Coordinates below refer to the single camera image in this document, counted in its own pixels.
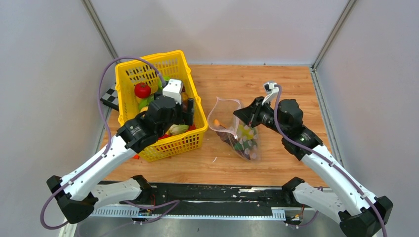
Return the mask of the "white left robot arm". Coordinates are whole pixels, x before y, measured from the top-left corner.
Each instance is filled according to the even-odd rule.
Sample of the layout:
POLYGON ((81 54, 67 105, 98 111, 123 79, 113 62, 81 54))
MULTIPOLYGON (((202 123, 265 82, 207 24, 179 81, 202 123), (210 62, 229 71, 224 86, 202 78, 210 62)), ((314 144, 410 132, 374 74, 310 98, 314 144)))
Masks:
POLYGON ((149 184, 141 176, 126 181, 100 185, 120 164, 155 144, 176 124, 193 124, 195 101, 182 101, 161 95, 146 111, 126 121, 108 144, 73 172, 51 176, 46 184, 68 223, 86 219, 95 209, 125 200, 145 204, 151 199, 149 184))

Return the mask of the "green white cabbage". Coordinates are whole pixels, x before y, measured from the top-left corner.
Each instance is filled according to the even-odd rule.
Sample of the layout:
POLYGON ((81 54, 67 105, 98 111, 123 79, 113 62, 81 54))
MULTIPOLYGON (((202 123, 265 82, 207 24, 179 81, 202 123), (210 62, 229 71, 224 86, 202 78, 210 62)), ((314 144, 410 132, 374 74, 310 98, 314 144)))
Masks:
POLYGON ((186 124, 173 124, 169 128, 168 132, 171 135, 179 135, 179 134, 183 134, 183 133, 187 132, 188 129, 189 129, 189 126, 186 125, 186 124))

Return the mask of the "green bell pepper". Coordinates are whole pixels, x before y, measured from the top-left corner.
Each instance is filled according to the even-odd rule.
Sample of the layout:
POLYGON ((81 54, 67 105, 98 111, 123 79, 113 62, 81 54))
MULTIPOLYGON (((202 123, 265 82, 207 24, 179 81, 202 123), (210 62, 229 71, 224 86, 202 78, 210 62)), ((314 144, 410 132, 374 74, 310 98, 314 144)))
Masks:
POLYGON ((246 159, 256 159, 258 155, 257 139, 257 134, 255 134, 252 140, 247 140, 246 137, 240 137, 233 146, 233 149, 246 159))

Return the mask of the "clear zip top bag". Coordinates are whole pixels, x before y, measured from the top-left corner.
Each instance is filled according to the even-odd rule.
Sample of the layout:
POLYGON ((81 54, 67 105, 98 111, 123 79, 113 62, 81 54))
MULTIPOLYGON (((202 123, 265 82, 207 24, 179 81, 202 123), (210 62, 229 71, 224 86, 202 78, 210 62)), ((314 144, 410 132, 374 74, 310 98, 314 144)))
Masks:
POLYGON ((208 126, 239 157, 247 161, 259 161, 261 155, 257 128, 249 127, 233 114, 243 107, 238 99, 217 97, 207 117, 208 126))

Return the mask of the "yellow lemon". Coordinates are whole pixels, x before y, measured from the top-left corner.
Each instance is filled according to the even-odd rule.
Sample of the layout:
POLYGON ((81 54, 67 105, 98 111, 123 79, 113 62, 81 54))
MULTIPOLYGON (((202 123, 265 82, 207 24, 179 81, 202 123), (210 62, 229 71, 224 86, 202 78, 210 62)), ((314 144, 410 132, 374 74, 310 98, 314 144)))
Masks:
POLYGON ((238 135, 247 140, 252 140, 256 134, 255 128, 248 127, 247 125, 239 125, 238 135))

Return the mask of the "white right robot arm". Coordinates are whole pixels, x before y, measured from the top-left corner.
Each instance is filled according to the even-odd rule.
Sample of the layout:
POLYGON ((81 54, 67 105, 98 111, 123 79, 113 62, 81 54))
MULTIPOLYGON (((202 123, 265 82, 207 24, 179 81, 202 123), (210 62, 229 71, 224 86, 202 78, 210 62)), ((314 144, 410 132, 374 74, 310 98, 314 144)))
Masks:
POLYGON ((263 99, 257 97, 233 114, 249 127, 263 124, 281 134, 285 149, 331 188, 331 192, 322 192, 294 177, 283 186, 283 202, 315 208, 337 222, 347 237, 372 237, 379 230, 385 236, 392 201, 370 192, 335 160, 322 140, 303 124, 303 111, 295 99, 281 100, 275 108, 264 104, 263 99))

